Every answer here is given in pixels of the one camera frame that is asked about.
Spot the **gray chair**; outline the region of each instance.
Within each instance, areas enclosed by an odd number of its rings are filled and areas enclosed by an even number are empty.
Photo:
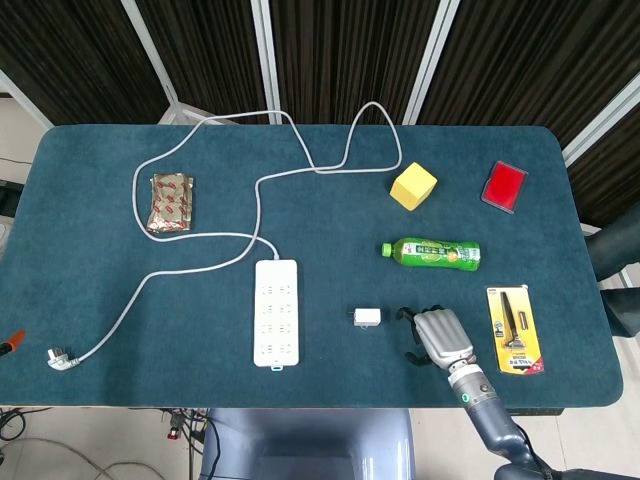
[[[598,281],[640,262],[640,204],[586,237],[586,242]],[[640,288],[602,290],[600,294],[614,335],[633,337],[640,332]]]
[[[212,410],[220,438],[213,478],[251,480],[414,480],[406,409]],[[205,437],[199,480],[218,456]]]

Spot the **bottle label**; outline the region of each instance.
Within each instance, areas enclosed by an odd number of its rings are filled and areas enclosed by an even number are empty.
[[[424,262],[437,262],[441,260],[451,263],[458,260],[471,262],[480,261],[479,248],[463,248],[437,242],[407,242],[402,246],[402,254],[418,256]]]

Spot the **white plug adapter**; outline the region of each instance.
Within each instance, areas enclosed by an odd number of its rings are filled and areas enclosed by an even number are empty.
[[[356,308],[353,312],[353,324],[356,327],[377,327],[381,317],[379,308]]]

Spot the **yellow packaging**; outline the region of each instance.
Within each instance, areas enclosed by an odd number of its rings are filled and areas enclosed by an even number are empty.
[[[500,371],[514,375],[544,372],[527,286],[489,287],[487,299]]]

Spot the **floor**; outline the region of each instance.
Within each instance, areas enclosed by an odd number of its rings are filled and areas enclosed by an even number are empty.
[[[0,99],[0,157],[31,161],[43,133],[15,101]],[[0,160],[0,179],[22,183],[28,169],[28,165]],[[634,284],[640,285],[640,266],[632,266],[629,273]],[[614,278],[602,286],[621,284]],[[620,338],[614,342],[625,385],[618,402],[606,408],[569,409],[559,417],[517,419],[538,454],[554,468],[640,476],[640,343]],[[503,463],[486,452],[460,409],[412,410],[411,418],[419,480],[491,479]],[[184,480],[188,477],[187,444],[183,439],[168,440],[168,429],[168,416],[153,410],[56,408],[29,415],[22,438],[64,442],[102,468],[114,462],[143,462],[166,480]],[[6,458],[0,466],[0,480],[91,480],[98,474],[84,460],[55,445],[23,442],[3,451]],[[157,479],[139,466],[118,466],[110,473],[122,480]]]

